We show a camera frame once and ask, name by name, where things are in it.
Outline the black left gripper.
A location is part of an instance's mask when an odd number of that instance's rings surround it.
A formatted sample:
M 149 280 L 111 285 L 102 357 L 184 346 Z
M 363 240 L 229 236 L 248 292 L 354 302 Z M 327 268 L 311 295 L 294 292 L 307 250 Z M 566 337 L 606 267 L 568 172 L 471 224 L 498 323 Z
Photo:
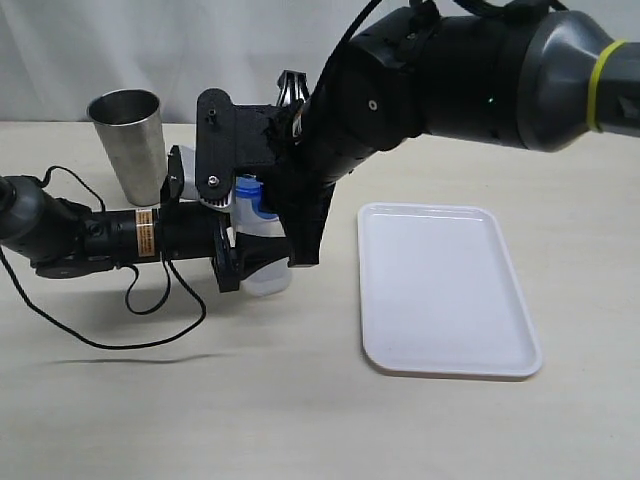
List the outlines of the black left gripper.
M 265 237 L 237 233 L 235 251 L 227 229 L 230 218 L 197 202 L 178 202 L 161 208 L 134 211 L 134 261 L 207 258 L 221 293 L 240 289 L 262 268 L 290 254 L 285 237 Z

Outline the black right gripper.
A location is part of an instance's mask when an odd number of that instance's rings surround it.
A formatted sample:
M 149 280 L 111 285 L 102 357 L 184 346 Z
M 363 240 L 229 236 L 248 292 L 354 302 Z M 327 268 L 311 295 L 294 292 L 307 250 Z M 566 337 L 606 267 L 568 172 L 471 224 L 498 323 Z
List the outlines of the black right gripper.
M 340 118 L 332 92 L 314 99 L 302 72 L 285 70 L 277 81 L 281 108 L 272 127 L 277 166 L 266 180 L 291 246 L 291 268 L 313 267 L 337 182 L 355 168 L 355 137 Z

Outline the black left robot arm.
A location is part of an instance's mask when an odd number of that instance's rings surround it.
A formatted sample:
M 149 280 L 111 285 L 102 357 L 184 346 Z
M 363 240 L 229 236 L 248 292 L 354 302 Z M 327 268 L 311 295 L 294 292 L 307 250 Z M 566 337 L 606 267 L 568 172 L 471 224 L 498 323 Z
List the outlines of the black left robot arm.
M 222 293 L 286 259 L 283 237 L 230 237 L 228 214 L 181 201 L 162 189 L 158 208 L 94 211 L 49 195 L 31 176 L 1 180 L 1 244 L 27 258 L 36 274 L 71 279 L 130 265 L 208 259 Z

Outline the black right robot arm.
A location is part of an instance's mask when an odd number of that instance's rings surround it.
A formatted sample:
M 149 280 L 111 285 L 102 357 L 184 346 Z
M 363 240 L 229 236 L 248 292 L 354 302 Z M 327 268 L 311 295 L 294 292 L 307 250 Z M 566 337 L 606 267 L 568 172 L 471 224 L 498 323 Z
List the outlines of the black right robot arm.
M 271 135 L 264 179 L 293 267 L 314 266 L 338 180 L 423 135 L 556 152 L 586 133 L 639 133 L 639 46 L 557 1 L 413 1 L 354 23 Z

